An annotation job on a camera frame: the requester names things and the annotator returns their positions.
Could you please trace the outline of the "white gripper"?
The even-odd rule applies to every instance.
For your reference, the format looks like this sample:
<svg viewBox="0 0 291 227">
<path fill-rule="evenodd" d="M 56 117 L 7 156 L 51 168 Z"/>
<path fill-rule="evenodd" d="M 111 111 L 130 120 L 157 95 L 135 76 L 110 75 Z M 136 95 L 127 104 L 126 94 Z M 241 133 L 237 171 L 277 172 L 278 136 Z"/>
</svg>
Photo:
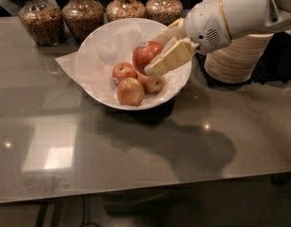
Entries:
<svg viewBox="0 0 291 227">
<path fill-rule="evenodd" d="M 183 66 L 196 52 L 206 55 L 227 47 L 231 43 L 231 35 L 222 0 L 198 3 L 185 19 L 176 20 L 156 35 L 154 41 L 164 48 L 144 69 L 145 74 L 153 78 Z"/>
</svg>

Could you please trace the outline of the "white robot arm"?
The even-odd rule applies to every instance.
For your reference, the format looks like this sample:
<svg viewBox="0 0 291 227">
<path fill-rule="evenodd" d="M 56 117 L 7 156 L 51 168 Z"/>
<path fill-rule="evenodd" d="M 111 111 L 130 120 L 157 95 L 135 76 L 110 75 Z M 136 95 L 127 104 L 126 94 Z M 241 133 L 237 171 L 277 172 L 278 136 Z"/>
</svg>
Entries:
<svg viewBox="0 0 291 227">
<path fill-rule="evenodd" d="M 145 66 L 150 77 L 175 70 L 250 34 L 291 29 L 291 0 L 203 0 L 156 37 L 163 51 Z"/>
</svg>

